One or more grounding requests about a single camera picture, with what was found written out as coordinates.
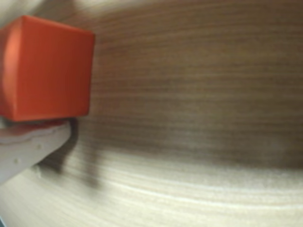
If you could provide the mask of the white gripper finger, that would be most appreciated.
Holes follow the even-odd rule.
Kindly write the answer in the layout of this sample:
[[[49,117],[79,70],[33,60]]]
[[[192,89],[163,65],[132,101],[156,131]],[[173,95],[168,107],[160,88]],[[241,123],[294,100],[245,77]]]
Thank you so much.
[[[22,15],[35,12],[44,0],[0,0],[0,26]]]
[[[0,183],[62,147],[71,137],[68,120],[17,124],[0,130]]]

